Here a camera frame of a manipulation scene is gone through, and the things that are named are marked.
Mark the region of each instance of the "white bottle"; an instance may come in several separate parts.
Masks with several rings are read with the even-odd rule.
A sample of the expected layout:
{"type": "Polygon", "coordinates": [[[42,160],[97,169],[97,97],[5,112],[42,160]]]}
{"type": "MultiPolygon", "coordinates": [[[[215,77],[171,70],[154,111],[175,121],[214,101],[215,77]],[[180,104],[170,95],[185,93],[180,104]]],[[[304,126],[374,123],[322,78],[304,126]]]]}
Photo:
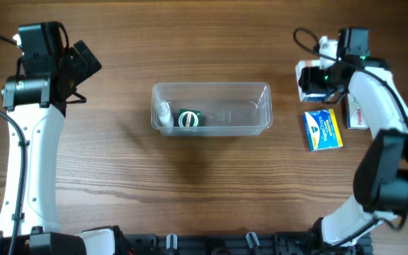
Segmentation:
{"type": "Polygon", "coordinates": [[[173,115],[166,101],[160,100],[155,103],[155,109],[159,116],[160,122],[164,127],[172,128],[174,126],[173,115]]]}

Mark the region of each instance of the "wooden tabletop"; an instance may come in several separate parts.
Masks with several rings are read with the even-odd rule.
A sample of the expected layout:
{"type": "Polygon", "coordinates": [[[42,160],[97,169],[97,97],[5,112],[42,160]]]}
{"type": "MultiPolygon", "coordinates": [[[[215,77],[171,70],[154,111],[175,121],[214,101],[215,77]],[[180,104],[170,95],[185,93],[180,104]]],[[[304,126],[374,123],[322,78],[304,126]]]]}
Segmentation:
{"type": "MultiPolygon", "coordinates": [[[[310,152],[301,115],[328,106],[298,100],[295,65],[314,56],[293,42],[296,27],[331,38],[370,28],[372,56],[390,63],[408,105],[408,1],[6,2],[2,35],[61,21],[103,65],[78,87],[88,103],[67,108],[57,152],[67,234],[104,225],[158,235],[305,231],[336,210],[372,138],[347,130],[335,105],[344,147],[310,152]],[[150,124],[151,96],[168,81],[264,81],[273,125],[256,137],[162,137],[150,124]]],[[[0,41],[0,91],[19,56],[0,41]]],[[[0,120],[0,210],[8,143],[0,120]]],[[[373,241],[376,254],[408,254],[408,225],[379,227],[373,241]]]]}

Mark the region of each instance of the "wooden table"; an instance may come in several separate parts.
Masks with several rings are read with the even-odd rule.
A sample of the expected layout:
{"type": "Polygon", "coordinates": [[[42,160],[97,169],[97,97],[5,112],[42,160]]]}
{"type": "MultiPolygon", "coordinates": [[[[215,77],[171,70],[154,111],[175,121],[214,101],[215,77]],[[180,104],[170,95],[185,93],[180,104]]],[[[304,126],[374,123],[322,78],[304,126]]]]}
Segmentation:
{"type": "MultiPolygon", "coordinates": [[[[64,233],[304,231],[336,210],[372,138],[347,130],[336,105],[344,147],[309,151],[301,114],[322,106],[298,101],[295,65],[314,58],[294,44],[298,26],[331,38],[346,26],[370,28],[372,55],[391,64],[408,105],[408,1],[5,2],[1,34],[61,21],[71,43],[84,40],[103,65],[79,86],[88,103],[67,109],[56,184],[64,233]],[[273,126],[257,137],[162,137],[150,106],[152,87],[165,81],[267,82],[273,126]]],[[[0,41],[0,90],[19,55],[0,41]]],[[[0,209],[8,140],[0,120],[0,209]]],[[[373,239],[376,254],[408,254],[408,225],[379,227],[373,239]]]]}

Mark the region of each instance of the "clear plastic bin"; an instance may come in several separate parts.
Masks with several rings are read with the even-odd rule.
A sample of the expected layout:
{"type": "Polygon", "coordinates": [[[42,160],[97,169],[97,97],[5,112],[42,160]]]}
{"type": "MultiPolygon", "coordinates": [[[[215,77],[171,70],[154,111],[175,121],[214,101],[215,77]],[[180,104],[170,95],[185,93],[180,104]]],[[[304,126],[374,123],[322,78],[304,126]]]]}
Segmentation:
{"type": "Polygon", "coordinates": [[[171,136],[259,135],[272,125],[270,87],[264,82],[158,83],[152,90],[152,127],[171,136]],[[155,103],[166,101],[173,127],[163,127],[155,103]],[[179,111],[200,111],[198,127],[179,127],[179,111]]]}

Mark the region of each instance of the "yellow stripe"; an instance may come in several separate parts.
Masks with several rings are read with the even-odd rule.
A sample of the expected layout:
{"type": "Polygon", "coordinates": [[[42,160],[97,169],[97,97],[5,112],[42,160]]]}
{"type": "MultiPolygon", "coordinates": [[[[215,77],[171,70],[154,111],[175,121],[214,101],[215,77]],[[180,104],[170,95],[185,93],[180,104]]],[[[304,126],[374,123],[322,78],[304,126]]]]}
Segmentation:
{"type": "Polygon", "coordinates": [[[341,134],[339,134],[338,123],[336,122],[336,117],[334,115],[333,109],[329,109],[331,121],[333,122],[334,132],[336,133],[336,139],[338,140],[338,146],[343,146],[343,140],[341,139],[341,134]]]}

